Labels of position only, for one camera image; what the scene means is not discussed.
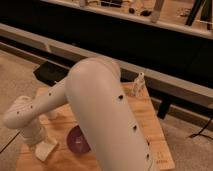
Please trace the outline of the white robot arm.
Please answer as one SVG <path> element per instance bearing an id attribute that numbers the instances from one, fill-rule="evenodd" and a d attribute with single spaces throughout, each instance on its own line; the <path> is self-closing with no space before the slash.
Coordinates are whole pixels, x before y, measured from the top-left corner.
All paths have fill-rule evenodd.
<path id="1" fill-rule="evenodd" d="M 17 98 L 3 122 L 9 129 L 26 129 L 39 115 L 68 104 L 102 171 L 160 171 L 120 77 L 113 59 L 83 59 L 46 93 Z"/>

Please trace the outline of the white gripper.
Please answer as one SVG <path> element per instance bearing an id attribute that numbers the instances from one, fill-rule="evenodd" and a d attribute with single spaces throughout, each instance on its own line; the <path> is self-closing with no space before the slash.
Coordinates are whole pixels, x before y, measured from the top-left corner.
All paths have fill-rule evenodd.
<path id="1" fill-rule="evenodd" d="M 23 141 L 29 147 L 35 148 L 52 148 L 58 142 L 47 134 L 45 127 L 41 124 L 38 118 L 32 120 L 27 126 L 20 129 Z"/>

